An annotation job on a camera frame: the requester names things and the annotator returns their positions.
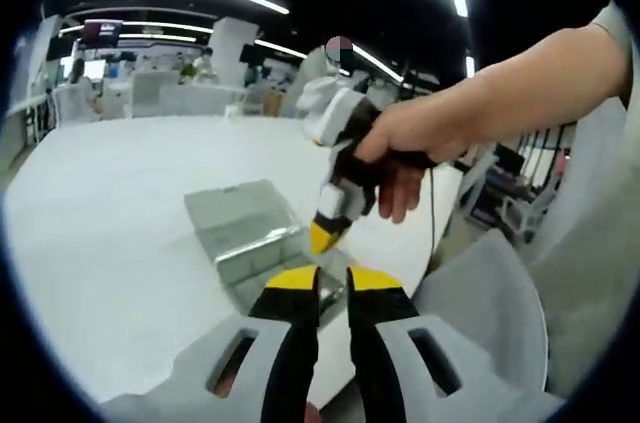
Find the office desk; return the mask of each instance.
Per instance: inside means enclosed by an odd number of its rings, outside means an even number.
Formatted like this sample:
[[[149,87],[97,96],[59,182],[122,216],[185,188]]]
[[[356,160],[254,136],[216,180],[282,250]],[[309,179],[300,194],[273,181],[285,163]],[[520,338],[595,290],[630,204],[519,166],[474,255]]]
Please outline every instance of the office desk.
[[[313,217],[328,150],[301,122],[167,117],[54,130],[6,194],[9,243],[36,318],[98,401],[143,393],[233,304],[194,233],[183,197],[266,178],[302,221]],[[436,243],[462,175],[435,170]],[[429,194],[429,178],[423,192]],[[413,295],[431,251],[428,196],[403,225],[359,221],[341,244]],[[309,399],[327,404],[354,376],[346,313],[319,334]]]
[[[486,184],[490,189],[498,192],[500,195],[509,196],[513,199],[520,199],[531,203],[536,197],[526,186],[516,183],[513,177],[494,170],[487,172]]]

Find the floor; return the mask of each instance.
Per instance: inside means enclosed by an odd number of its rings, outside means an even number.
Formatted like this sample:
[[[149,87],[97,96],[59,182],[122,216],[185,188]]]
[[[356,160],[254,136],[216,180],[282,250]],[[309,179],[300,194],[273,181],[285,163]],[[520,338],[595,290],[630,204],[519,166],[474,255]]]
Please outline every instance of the floor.
[[[11,167],[0,172],[0,189],[6,190],[20,167],[27,160],[34,147],[25,148],[13,162]],[[467,222],[460,213],[454,212],[446,236],[442,239],[430,265],[429,272],[435,271],[442,265],[453,260],[469,245],[484,234],[484,229]],[[357,386],[350,383],[324,410],[324,423],[360,423],[364,422],[364,413]]]
[[[11,166],[7,170],[0,171],[0,190],[5,191],[7,189],[9,183],[13,181],[15,176],[18,174],[20,167],[22,167],[24,162],[27,161],[27,158],[29,158],[29,155],[34,149],[35,146],[26,147],[18,154],[16,159],[13,160],[13,163],[11,163]]]

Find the person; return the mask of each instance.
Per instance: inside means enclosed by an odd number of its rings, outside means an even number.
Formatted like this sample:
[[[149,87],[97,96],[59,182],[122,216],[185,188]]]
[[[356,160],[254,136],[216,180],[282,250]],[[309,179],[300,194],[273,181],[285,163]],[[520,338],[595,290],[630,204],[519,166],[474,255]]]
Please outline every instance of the person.
[[[87,104],[94,113],[101,116],[104,113],[102,103],[98,99],[97,93],[93,90],[91,80],[84,76],[84,59],[78,58],[73,62],[71,73],[69,74],[69,83],[78,85],[85,96]]]
[[[313,49],[300,63],[298,74],[282,100],[280,116],[287,118],[303,116],[300,114],[297,104],[305,85],[321,76],[335,76],[338,71],[339,68],[327,58],[324,45]]]
[[[213,68],[211,57],[213,50],[208,46],[202,49],[201,55],[193,62],[193,66],[197,70],[196,79],[200,82],[217,83],[218,73]]]
[[[638,48],[629,11],[611,2],[591,24],[553,33],[453,87],[391,105],[355,153],[374,162],[389,149],[420,150],[442,162],[474,144],[568,123],[610,97],[621,99],[627,124],[608,181],[563,240],[530,268],[549,336],[547,389],[563,397],[615,336],[638,283],[640,73],[633,72]],[[400,223],[418,206],[424,173],[398,165],[385,171],[379,212]]]
[[[260,71],[262,69],[259,65],[252,64],[249,65],[244,72],[244,87],[248,87],[249,85],[254,85],[258,82],[258,78],[260,76]]]

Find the white pillar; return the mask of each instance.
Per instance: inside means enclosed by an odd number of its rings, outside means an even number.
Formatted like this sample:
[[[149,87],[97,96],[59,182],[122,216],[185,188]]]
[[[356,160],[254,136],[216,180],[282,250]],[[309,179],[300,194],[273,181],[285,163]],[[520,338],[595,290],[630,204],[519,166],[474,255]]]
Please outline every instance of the white pillar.
[[[59,15],[50,16],[42,20],[33,41],[33,51],[29,60],[29,79],[27,81],[27,96],[44,93],[41,79],[44,78],[44,63],[49,51],[51,39],[60,31],[62,20]]]
[[[228,17],[213,25],[209,46],[213,49],[211,61],[221,85],[244,86],[247,65],[240,63],[240,54],[244,45],[254,43],[258,29],[253,23]]]

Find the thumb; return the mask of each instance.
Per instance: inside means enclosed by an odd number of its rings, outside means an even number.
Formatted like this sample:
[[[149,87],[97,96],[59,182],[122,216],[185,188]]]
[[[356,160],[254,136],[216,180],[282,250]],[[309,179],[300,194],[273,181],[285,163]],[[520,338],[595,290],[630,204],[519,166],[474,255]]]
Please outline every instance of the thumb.
[[[389,149],[386,134],[379,126],[374,126],[365,136],[354,153],[354,156],[365,163],[373,163],[382,158]]]

